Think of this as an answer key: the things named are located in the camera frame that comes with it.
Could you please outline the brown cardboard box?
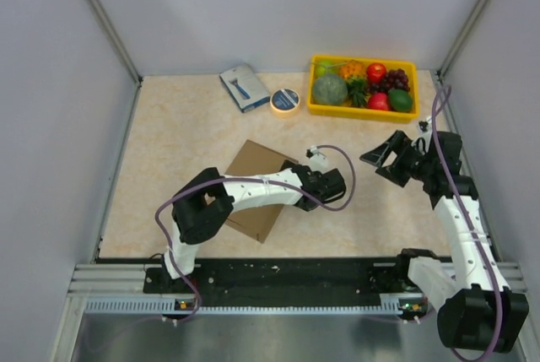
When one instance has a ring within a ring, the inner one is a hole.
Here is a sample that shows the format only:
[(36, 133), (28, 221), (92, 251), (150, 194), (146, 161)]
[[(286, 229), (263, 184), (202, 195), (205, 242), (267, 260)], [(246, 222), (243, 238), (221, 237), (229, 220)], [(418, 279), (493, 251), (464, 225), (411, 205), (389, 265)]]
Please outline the brown cardboard box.
[(300, 187), (300, 179), (292, 172), (284, 175), (279, 169), (286, 160), (298, 163), (285, 154), (251, 140), (244, 142), (225, 176), (247, 177), (257, 182), (229, 181), (226, 192), (234, 198), (232, 214), (226, 224), (244, 235), (263, 243), (273, 228), (283, 206), (294, 206), (302, 195), (285, 186), (274, 186), (268, 180), (281, 181)]

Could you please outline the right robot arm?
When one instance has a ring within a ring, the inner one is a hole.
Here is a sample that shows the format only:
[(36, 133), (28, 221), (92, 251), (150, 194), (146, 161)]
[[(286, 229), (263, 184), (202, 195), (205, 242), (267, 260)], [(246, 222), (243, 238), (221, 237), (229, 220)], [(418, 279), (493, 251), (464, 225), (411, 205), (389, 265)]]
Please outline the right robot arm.
[(507, 354), (529, 305), (525, 295), (512, 291), (494, 260), (477, 188), (461, 173), (461, 150), (462, 139), (453, 132), (425, 132), (411, 139), (396, 131), (360, 160), (398, 186), (420, 181), (451, 248), (452, 275), (432, 251), (402, 250), (401, 264), (393, 271), (396, 285), (406, 291), (418, 287), (427, 297), (445, 347)]

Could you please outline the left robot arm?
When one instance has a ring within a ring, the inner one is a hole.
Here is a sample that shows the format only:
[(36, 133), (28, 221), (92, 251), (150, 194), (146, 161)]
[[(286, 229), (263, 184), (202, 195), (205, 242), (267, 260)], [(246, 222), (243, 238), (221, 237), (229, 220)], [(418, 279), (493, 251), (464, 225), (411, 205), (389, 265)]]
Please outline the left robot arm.
[(221, 175), (217, 168), (207, 168), (169, 200), (174, 225), (162, 281), (173, 291), (186, 289), (198, 247), (214, 238), (233, 213), (273, 205), (310, 212), (326, 208), (346, 192), (339, 170), (322, 172), (289, 160), (273, 174), (256, 176)]

